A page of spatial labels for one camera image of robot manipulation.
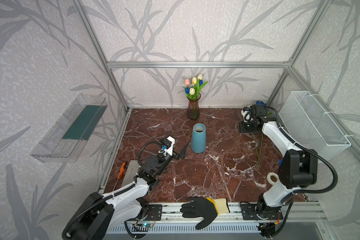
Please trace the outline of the teal ceramic vase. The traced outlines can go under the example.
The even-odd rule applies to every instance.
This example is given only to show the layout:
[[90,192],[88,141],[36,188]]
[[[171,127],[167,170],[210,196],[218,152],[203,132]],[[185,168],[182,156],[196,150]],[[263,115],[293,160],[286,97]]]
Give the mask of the teal ceramic vase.
[[206,149],[207,133],[206,127],[201,124],[193,126],[191,149],[194,153],[200,154]]

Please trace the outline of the pink glass vase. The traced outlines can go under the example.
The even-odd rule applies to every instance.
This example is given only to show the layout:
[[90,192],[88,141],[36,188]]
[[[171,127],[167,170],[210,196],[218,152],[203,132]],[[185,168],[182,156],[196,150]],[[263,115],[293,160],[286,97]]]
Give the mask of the pink glass vase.
[[187,98],[189,100],[188,109],[187,109],[187,117],[190,120],[196,120],[200,116],[200,108],[199,108],[200,98],[201,98],[201,94],[199,94],[195,100],[191,100],[190,98]]

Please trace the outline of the white tulip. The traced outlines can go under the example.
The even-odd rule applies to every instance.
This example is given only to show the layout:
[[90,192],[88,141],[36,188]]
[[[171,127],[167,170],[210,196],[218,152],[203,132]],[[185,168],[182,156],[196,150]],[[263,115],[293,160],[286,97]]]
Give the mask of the white tulip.
[[[200,91],[206,86],[206,84],[208,83],[208,81],[204,82],[204,80],[203,80],[203,75],[202,75],[202,74],[199,74],[196,78],[197,78],[197,82],[198,82],[198,86],[196,87],[196,96],[198,97]],[[202,85],[201,87],[199,86],[199,80],[202,80],[202,81],[203,81],[203,85]]]

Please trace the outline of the yellow tulip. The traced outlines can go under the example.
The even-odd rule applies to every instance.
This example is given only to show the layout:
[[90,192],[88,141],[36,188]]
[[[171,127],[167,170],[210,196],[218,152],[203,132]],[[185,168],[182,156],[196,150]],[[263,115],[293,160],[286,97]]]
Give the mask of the yellow tulip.
[[192,78],[192,84],[193,84],[193,87],[195,90],[196,90],[196,87],[198,86],[198,82],[197,82],[197,78],[196,77],[193,77]]

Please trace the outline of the pink tulip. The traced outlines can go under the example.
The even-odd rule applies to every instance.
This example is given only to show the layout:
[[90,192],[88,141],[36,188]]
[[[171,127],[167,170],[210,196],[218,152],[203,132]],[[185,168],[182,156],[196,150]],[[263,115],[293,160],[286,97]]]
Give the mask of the pink tulip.
[[191,81],[189,79],[185,79],[185,86],[186,89],[189,88],[189,85],[191,84]]

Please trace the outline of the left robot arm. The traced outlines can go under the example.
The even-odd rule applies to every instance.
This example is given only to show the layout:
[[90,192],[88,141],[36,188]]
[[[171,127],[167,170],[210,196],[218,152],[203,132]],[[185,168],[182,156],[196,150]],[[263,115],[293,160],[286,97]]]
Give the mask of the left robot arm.
[[160,182],[161,175],[169,163],[175,159],[184,159],[187,146],[180,152],[174,150],[172,137],[160,142],[148,142],[160,147],[156,155],[150,155],[144,162],[138,156],[139,171],[128,185],[106,194],[90,194],[69,220],[62,232],[64,240],[101,240],[112,228],[138,217],[148,205],[144,196],[150,193]]

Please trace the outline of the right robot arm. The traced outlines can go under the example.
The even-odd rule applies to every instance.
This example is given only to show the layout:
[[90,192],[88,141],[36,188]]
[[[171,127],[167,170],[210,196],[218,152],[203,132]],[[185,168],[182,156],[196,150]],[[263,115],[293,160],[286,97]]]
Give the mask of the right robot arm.
[[[284,156],[275,175],[277,180],[268,191],[259,196],[256,214],[261,219],[267,219],[281,207],[291,205],[295,195],[327,193],[337,186],[339,180],[335,168],[315,150],[307,149],[294,140],[283,128],[279,115],[269,116],[268,109],[270,107],[263,104],[243,108],[241,114],[244,119],[240,122],[241,133],[264,134]],[[319,161],[329,168],[333,180],[326,188],[309,190],[307,187],[317,182]]]

